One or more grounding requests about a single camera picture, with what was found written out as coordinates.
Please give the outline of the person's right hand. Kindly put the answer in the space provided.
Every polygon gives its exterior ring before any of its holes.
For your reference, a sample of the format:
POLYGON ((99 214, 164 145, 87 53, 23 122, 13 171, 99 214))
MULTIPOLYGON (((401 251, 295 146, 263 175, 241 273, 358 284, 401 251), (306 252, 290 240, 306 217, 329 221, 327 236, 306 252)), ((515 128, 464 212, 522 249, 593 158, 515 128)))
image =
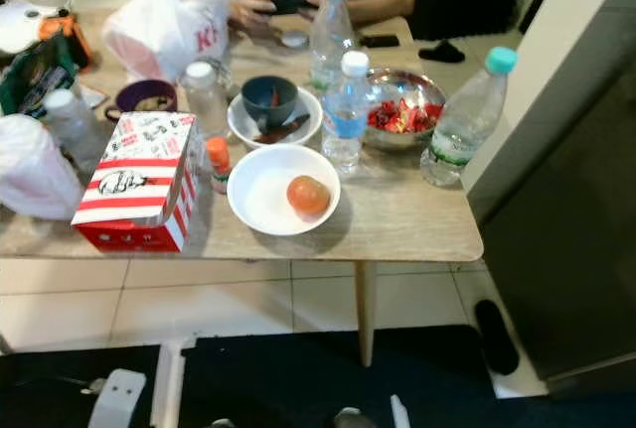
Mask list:
POLYGON ((271 16, 276 10, 273 0, 236 0, 229 19, 246 32, 263 33, 271 29, 271 16))

